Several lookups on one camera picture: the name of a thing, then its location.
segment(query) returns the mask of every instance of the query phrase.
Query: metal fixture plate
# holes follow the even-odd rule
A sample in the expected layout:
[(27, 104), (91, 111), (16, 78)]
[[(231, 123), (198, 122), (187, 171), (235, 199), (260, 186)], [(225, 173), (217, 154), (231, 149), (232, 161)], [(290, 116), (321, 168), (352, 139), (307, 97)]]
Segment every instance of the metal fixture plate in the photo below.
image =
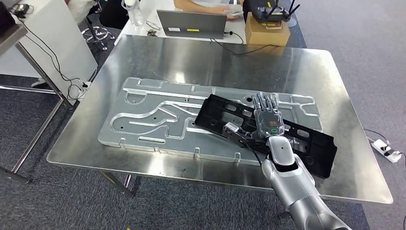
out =
[[(118, 148), (259, 165), (248, 149), (241, 149), (194, 124), (210, 94), (252, 107), (250, 96), (255, 93), (257, 91), (128, 78), (98, 140)], [(284, 119), (323, 131), (312, 97), (286, 93), (272, 95), (277, 99)], [(238, 117), (229, 119), (240, 125)]]

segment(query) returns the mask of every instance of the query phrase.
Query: person's hand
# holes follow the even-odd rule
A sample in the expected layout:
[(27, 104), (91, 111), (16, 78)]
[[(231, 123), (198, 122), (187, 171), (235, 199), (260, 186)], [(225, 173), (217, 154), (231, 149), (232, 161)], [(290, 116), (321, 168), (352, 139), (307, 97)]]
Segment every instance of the person's hand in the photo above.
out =
[[(230, 9), (231, 8), (228, 6), (218, 5), (218, 6), (212, 7), (210, 9), (210, 13), (225, 14)], [(233, 20), (236, 18), (238, 18), (238, 16), (227, 15), (227, 20)]]

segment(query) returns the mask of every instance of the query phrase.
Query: power strip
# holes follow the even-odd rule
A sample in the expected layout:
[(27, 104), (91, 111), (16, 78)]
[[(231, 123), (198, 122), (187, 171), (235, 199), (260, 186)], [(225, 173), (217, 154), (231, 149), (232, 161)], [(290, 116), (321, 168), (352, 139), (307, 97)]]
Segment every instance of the power strip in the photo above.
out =
[(387, 158), (392, 163), (396, 163), (402, 158), (399, 151), (393, 150), (388, 144), (380, 139), (374, 141), (371, 145), (375, 150), (377, 150), (382, 156)]
[(90, 81), (87, 81), (86, 83), (83, 83), (82, 89), (79, 90), (78, 101), (81, 102), (83, 100), (86, 93), (88, 92), (88, 89), (89, 89), (90, 85), (91, 85)]

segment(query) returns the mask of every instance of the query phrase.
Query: stainless steel table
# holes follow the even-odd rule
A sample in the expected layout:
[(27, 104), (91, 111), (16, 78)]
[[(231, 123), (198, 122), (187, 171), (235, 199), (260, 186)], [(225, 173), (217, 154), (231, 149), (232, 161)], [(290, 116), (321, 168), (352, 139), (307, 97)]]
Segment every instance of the stainless steel table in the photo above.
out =
[[(235, 52), (258, 47), (226, 46)], [(235, 56), (216, 43), (125, 36), (49, 153), (49, 162), (101, 171), (123, 192), (128, 180), (121, 185), (112, 172), (271, 189), (257, 166), (100, 144), (100, 128), (128, 77), (312, 96), (325, 133), (338, 146), (330, 178), (317, 181), (323, 198), (393, 202), (334, 60), (324, 50), (268, 47)]]

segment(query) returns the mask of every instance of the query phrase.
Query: white table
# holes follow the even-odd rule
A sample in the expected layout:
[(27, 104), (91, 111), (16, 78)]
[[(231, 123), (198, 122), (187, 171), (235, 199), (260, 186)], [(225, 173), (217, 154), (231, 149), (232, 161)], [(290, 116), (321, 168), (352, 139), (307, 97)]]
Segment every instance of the white table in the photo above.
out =
[[(212, 6), (208, 3), (200, 3), (200, 4), (204, 5), (204, 6)], [(157, 31), (156, 35), (158, 37), (167, 37), (162, 29), (161, 22), (158, 18), (157, 10), (180, 11), (179, 9), (175, 8), (175, 5), (173, 4), (173, 0), (143, 0), (140, 2), (140, 7), (141, 7), (141, 11), (142, 11), (144, 19), (158, 25), (161, 28), (160, 31)], [(241, 5), (230, 5), (230, 7), (233, 9), (236, 8), (236, 9), (242, 10)], [(123, 30), (121, 31), (121, 33), (118, 36), (117, 40), (115, 41), (114, 45), (116, 45), (118, 43), (118, 41), (120, 40), (120, 38), (123, 35), (146, 36), (148, 31), (151, 29), (152, 28), (149, 27), (146, 23), (144, 23), (142, 26), (134, 26), (128, 20), (127, 24), (125, 24)], [(237, 33), (238, 35), (240, 35), (241, 38), (244, 40), (244, 44), (246, 44), (245, 22), (244, 22), (244, 18), (242, 16), (235, 20), (227, 20), (225, 32), (230, 32), (230, 31), (233, 31), (233, 33)], [(196, 38), (196, 37), (172, 37), (172, 38), (210, 41), (210, 39), (208, 39), (208, 38)], [(225, 34), (224, 39), (217, 39), (217, 41), (222, 42), (222, 43), (241, 44), (241, 39), (237, 35)]]

